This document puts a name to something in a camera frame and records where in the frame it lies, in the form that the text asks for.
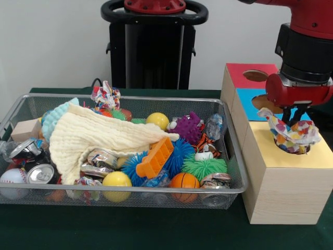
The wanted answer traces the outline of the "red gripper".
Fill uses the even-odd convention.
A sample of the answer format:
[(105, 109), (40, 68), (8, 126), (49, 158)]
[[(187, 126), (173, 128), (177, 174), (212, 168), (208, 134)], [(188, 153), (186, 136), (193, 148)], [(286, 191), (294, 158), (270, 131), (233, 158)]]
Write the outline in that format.
[[(266, 81), (266, 93), (269, 101), (283, 109), (283, 122), (295, 125), (306, 112), (306, 105), (321, 105), (332, 97), (332, 79), (327, 83), (315, 85), (291, 81), (280, 73), (272, 74)], [(291, 119), (291, 107), (297, 110)]]

